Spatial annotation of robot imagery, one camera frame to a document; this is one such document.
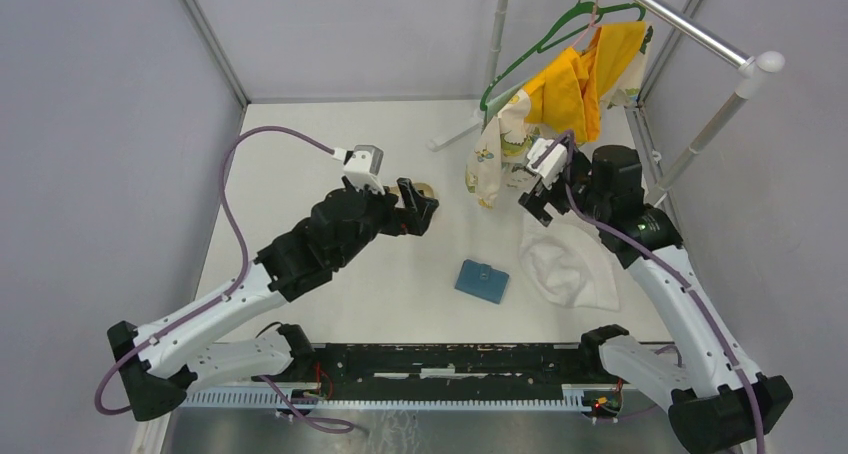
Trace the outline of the blue card holder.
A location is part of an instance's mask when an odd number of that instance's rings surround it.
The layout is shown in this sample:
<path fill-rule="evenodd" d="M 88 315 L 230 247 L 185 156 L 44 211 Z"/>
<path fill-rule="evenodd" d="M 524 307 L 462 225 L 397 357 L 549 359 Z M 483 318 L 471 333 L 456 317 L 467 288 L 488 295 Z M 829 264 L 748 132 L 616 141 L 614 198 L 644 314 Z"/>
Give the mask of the blue card holder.
<path fill-rule="evenodd" d="M 489 264 L 471 259 L 463 261 L 454 283 L 457 291 L 475 298 L 500 304 L 510 281 L 510 275 Z"/>

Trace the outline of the beige oval tray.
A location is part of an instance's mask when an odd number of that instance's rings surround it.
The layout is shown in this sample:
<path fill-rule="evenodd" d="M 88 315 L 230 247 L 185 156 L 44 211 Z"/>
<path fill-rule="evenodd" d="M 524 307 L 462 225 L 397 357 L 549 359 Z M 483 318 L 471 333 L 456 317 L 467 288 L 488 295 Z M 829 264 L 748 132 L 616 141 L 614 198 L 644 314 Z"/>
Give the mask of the beige oval tray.
<path fill-rule="evenodd" d="M 414 183 L 415 187 L 416 187 L 416 188 L 417 188 L 417 189 L 418 189 L 418 190 L 419 190 L 422 194 L 424 194 L 424 195 L 427 195 L 427 196 L 430 196 L 430 197 L 433 197 L 433 198 L 437 199 L 437 198 L 436 198 L 436 195 L 435 195 L 435 192 L 434 192 L 434 190 L 433 190 L 433 188 L 432 188 L 429 184 L 421 183 L 421 182 L 413 182 L 413 183 Z M 398 187 L 397 187 L 397 183 L 396 183 L 396 185 L 395 185 L 395 186 L 392 186 L 392 187 L 389 187 L 389 188 L 388 188 L 388 193 L 389 193 L 389 194 L 392 194 L 392 195 L 394 195 L 394 196 L 396 196 L 396 197 L 398 198 L 398 203 L 395 205 L 394 210 L 393 210 L 393 225 L 389 228 L 388 233 L 389 233 L 390 235 L 395 235 L 395 236 L 405 235 L 405 234 L 403 234 L 403 233 L 402 233 L 402 231 L 401 231 L 401 228 L 400 228 L 400 225 L 399 225 L 399 222 L 398 222 L 398 218 L 397 218 L 397 215 L 396 215 L 396 209 L 397 209 L 398 207 L 402 207 L 402 206 L 403 206 L 402 200 L 401 200 L 401 198 L 400 198 L 400 192 L 399 192 L 399 189 L 398 189 Z"/>

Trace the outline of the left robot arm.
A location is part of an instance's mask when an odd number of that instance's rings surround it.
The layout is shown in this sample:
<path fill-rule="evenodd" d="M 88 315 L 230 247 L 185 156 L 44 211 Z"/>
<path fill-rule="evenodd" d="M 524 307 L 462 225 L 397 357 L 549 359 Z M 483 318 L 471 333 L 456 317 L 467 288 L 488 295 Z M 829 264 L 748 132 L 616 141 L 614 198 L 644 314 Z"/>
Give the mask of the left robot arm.
<path fill-rule="evenodd" d="M 424 235 L 439 205 L 408 178 L 383 192 L 346 182 L 244 261 L 229 283 L 154 322 L 111 326 L 107 338 L 115 363 L 105 377 L 120 377 L 126 410 L 139 422 L 170 413 L 199 390 L 238 378 L 281 373 L 290 381 L 306 379 L 314 355 L 297 326 L 254 341 L 220 339 L 329 283 L 378 235 Z"/>

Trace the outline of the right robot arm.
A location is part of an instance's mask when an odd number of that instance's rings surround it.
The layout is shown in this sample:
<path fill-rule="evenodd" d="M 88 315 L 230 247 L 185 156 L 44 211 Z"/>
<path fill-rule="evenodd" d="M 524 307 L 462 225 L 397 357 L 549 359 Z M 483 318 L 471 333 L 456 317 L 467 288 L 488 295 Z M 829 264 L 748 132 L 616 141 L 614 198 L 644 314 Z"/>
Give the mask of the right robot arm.
<path fill-rule="evenodd" d="M 583 334 L 577 366 L 591 382 L 617 377 L 667 415 L 690 453 L 715 453 L 745 442 L 758 452 L 792 401 L 785 378 L 767 376 L 712 305 L 668 215 L 645 201 L 636 150 L 606 145 L 591 155 L 564 140 L 541 139 L 527 155 L 535 185 L 520 204 L 543 225 L 573 213 L 593 225 L 602 245 L 647 294 L 680 354 L 663 361 L 625 328 Z"/>

